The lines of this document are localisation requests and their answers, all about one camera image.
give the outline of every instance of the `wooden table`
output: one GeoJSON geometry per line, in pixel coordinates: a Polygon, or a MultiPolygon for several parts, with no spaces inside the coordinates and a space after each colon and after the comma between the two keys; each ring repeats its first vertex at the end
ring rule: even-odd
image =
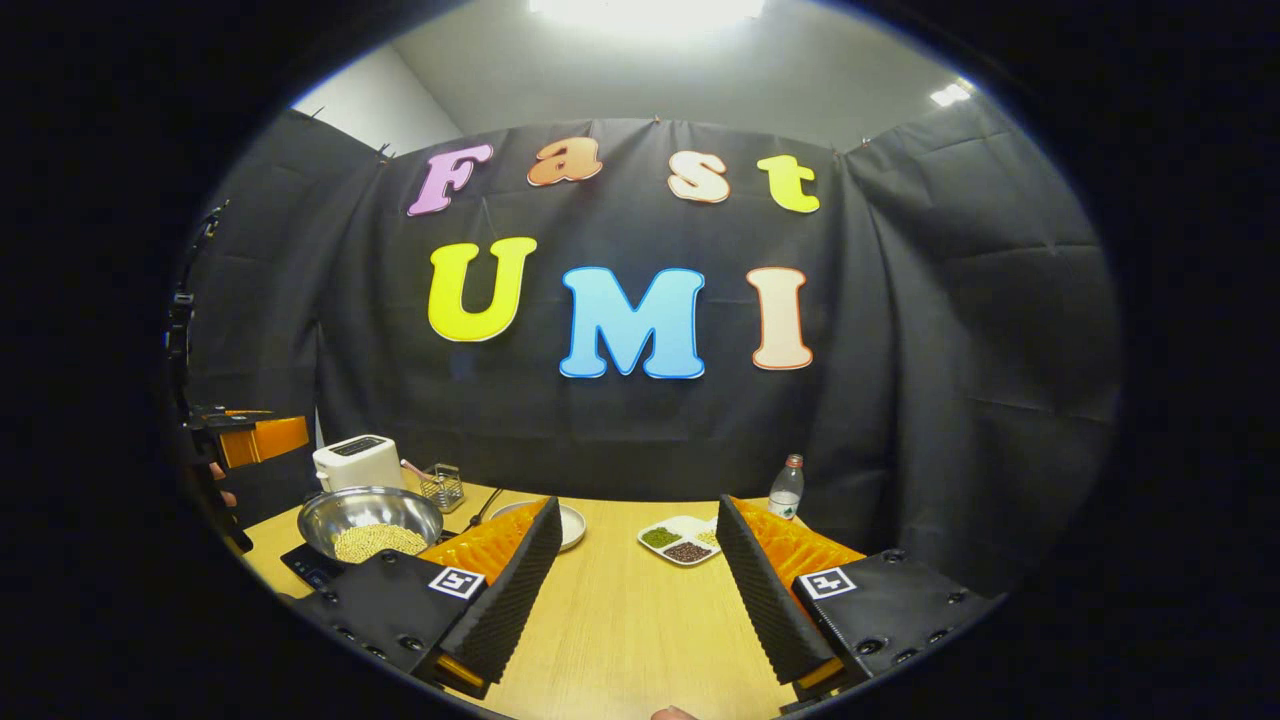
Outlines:
{"type": "MultiPolygon", "coordinates": [[[[466,484],[445,529],[465,528],[490,492],[466,484]]],[[[489,512],[539,497],[503,491],[489,512]]],[[[700,720],[753,720],[795,702],[773,676],[724,555],[682,568],[636,542],[640,529],[672,515],[710,519],[717,502],[561,503],[586,518],[586,534],[557,556],[502,682],[483,701],[447,692],[531,720],[648,720],[668,705],[700,720]]],[[[280,562],[302,544],[297,514],[248,528],[253,550],[244,561],[274,591],[303,597],[311,587],[280,562]]]]}

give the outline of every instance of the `screw hole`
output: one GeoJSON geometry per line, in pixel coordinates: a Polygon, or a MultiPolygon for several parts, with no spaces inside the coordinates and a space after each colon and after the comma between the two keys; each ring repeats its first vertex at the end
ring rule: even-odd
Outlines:
{"type": "Polygon", "coordinates": [[[867,638],[854,648],[858,655],[872,655],[884,648],[884,642],[876,638],[867,638]]]}

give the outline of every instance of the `ceiling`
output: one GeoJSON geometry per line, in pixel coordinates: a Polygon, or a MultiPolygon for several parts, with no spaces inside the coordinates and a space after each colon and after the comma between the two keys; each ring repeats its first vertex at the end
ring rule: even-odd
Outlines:
{"type": "MultiPolygon", "coordinates": [[[[700,3],[703,0],[687,0],[700,3]]],[[[806,0],[704,32],[588,28],[529,0],[475,0],[393,41],[466,135],[581,118],[684,119],[840,150],[937,109],[956,73],[806,0]]]]}

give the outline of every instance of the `black curtain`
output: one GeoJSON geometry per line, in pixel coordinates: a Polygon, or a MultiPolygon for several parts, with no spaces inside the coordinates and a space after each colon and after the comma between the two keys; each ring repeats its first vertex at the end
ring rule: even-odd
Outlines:
{"type": "MultiPolygon", "coordinates": [[[[385,434],[415,464],[448,461],[474,482],[617,500],[759,496],[785,456],[803,452],[810,525],[868,552],[906,547],[987,593],[1034,565],[1105,454],[1119,359],[1097,238],[1043,154],[980,100],[842,155],[696,123],[584,120],[385,164],[360,146],[333,170],[288,206],[270,261],[224,259],[225,273],[204,275],[241,288],[255,278],[256,293],[223,293],[233,306],[224,319],[196,325],[198,342],[233,327],[270,336],[247,342],[261,347],[250,355],[218,345],[225,370],[209,379],[223,378],[223,396],[282,411],[317,397],[329,441],[385,434]],[[604,169],[530,186],[538,150],[573,136],[599,142],[604,169]],[[407,217],[430,156],[481,143],[493,159],[451,191],[447,210],[407,217]],[[677,150],[722,158],[730,199],[672,195],[667,159],[677,150]],[[815,172],[805,192],[820,200],[817,213],[769,196],[755,163],[780,154],[815,172]],[[436,334],[426,319],[431,251],[480,247],[463,293],[476,311],[493,292],[489,246],[512,236],[539,245],[511,327],[481,343],[436,334]],[[662,269],[703,273],[705,374],[623,377],[602,347],[604,377],[562,377],[572,297],[561,278],[584,265],[613,270],[632,305],[662,269]],[[759,306],[745,275],[768,265],[808,277],[808,368],[751,364],[759,306]]],[[[287,478],[257,469],[279,488],[266,515],[310,487],[310,459],[296,455],[287,478]]]]}

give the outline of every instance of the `hand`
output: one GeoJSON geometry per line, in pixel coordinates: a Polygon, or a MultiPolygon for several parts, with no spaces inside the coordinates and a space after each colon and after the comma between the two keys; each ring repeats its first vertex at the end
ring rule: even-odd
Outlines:
{"type": "Polygon", "coordinates": [[[649,720],[698,720],[698,719],[672,705],[666,710],[659,710],[658,712],[654,712],[653,716],[649,717],[649,720]]]}
{"type": "MultiPolygon", "coordinates": [[[[225,480],[227,479],[227,473],[223,473],[223,469],[218,466],[218,462],[210,462],[209,464],[209,469],[210,469],[210,471],[214,473],[214,479],[215,480],[225,480]]],[[[227,491],[221,491],[221,493],[223,493],[223,502],[227,503],[227,507],[236,507],[236,496],[232,495],[232,493],[229,493],[229,492],[227,492],[227,491]]]]}

